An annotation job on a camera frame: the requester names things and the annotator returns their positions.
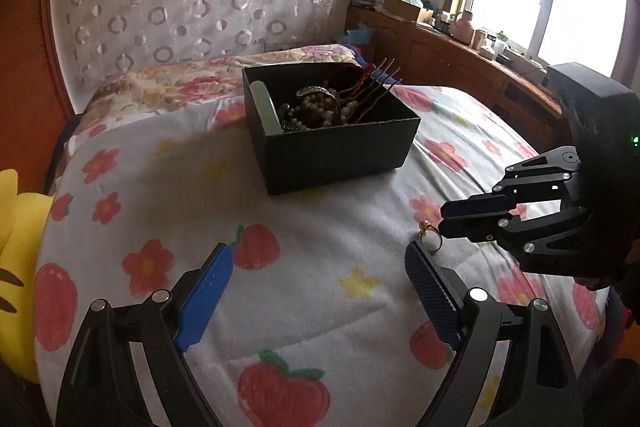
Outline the pink bottle on sill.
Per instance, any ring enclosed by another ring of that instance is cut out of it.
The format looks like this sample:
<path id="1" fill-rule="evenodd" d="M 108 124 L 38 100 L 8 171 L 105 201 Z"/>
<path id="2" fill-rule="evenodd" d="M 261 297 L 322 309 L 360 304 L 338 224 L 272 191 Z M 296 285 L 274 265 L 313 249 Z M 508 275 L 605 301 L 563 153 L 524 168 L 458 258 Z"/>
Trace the pink bottle on sill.
<path id="1" fill-rule="evenodd" d="M 474 27 L 472 25 L 473 13 L 463 10 L 457 18 L 450 23 L 449 33 L 454 40 L 469 46 L 473 41 Z"/>

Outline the floral strawberry bed sheet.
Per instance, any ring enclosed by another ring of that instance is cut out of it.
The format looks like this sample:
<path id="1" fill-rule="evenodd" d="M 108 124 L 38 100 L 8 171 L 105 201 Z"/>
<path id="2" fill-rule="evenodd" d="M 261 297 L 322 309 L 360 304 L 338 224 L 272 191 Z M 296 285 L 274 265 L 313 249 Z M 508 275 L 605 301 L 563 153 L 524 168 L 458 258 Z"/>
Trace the floral strawberry bed sheet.
<path id="1" fill-rule="evenodd" d="M 186 361 L 228 426 L 412 426 L 451 362 L 405 272 L 422 221 L 533 155 L 452 88 L 399 87 L 420 117 L 399 169 L 266 193 L 241 93 L 174 113 L 101 100 L 81 118 L 44 231 L 35 351 L 49 411 L 90 303 L 140 303 L 220 243 L 232 279 Z"/>

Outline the floral pillow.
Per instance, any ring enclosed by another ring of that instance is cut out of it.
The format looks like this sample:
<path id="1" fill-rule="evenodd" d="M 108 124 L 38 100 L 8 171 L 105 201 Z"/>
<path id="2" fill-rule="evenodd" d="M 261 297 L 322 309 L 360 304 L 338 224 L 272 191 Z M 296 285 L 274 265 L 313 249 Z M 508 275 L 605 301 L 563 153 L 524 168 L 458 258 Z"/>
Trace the floral pillow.
<path id="1" fill-rule="evenodd" d="M 71 158 L 78 148 L 107 130 L 175 112 L 188 105 L 241 95 L 242 70 L 247 67 L 290 63 L 355 64 L 359 59 L 355 48 L 341 44 L 320 44 L 145 67 L 127 72 L 96 90 L 77 128 L 64 144 L 64 157 Z"/>

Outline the pale green jade bangle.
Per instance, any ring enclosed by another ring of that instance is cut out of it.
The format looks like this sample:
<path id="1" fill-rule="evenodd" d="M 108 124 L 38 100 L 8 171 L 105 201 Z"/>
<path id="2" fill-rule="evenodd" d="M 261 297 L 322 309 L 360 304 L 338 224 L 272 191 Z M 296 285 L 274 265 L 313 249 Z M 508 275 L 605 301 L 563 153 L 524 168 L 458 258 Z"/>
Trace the pale green jade bangle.
<path id="1" fill-rule="evenodd" d="M 282 134 L 282 124 L 265 83 L 262 80 L 253 81 L 250 84 L 250 94 L 265 135 Z"/>

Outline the black cardboard box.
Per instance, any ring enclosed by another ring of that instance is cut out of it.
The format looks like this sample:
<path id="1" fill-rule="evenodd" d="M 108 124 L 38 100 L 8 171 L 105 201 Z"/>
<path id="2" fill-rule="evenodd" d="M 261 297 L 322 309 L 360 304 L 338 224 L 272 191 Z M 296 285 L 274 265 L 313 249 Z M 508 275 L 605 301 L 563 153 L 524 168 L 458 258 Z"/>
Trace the black cardboard box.
<path id="1" fill-rule="evenodd" d="M 355 124 L 265 135 L 250 84 L 262 80 L 275 108 L 292 105 L 311 86 L 344 90 L 363 69 L 350 63 L 291 63 L 249 67 L 242 72 L 245 110 L 254 153 L 267 193 L 282 195 L 319 185 L 390 171 L 402 166 L 420 117 L 386 90 Z"/>

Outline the cardboard box on cabinet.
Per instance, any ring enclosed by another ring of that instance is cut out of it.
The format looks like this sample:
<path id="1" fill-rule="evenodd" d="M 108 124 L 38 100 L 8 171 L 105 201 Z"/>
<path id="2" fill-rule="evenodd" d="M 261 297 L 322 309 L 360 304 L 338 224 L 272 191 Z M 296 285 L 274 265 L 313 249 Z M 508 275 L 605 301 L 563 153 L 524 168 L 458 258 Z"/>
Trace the cardboard box on cabinet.
<path id="1" fill-rule="evenodd" d="M 384 0 L 382 9 L 390 15 L 413 23 L 427 23 L 433 15 L 432 10 L 419 8 L 404 0 Z"/>

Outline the wooden headboard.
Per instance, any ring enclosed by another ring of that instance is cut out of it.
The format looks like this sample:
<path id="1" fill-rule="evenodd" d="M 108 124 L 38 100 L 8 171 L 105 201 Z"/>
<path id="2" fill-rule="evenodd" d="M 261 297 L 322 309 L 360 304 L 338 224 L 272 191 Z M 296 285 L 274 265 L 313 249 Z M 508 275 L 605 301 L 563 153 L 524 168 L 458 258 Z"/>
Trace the wooden headboard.
<path id="1" fill-rule="evenodd" d="M 42 192 L 54 146 L 74 115 L 56 54 L 50 0 L 1 0 L 1 168 Z"/>

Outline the wooden side cabinet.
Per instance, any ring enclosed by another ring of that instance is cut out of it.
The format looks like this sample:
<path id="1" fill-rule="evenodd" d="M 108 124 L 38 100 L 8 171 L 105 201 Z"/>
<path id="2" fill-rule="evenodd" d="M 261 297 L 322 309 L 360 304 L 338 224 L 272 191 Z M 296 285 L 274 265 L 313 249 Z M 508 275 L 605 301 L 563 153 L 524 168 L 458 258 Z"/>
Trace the wooden side cabinet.
<path id="1" fill-rule="evenodd" d="M 453 87 L 472 95 L 539 152 L 572 143 L 559 104 L 506 66 L 437 31 L 351 5 L 345 28 L 359 26 L 373 30 L 363 57 L 375 63 L 392 60 L 405 84 Z"/>

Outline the yellow plush toy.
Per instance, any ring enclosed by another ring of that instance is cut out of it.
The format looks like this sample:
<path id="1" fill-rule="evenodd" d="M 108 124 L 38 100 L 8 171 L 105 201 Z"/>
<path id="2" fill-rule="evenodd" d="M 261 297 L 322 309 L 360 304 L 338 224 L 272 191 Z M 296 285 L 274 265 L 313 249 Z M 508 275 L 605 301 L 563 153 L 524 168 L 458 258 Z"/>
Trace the yellow plush toy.
<path id="1" fill-rule="evenodd" d="M 34 348 L 34 277 L 52 198 L 18 191 L 13 169 L 1 173 L 1 361 L 38 381 Z"/>

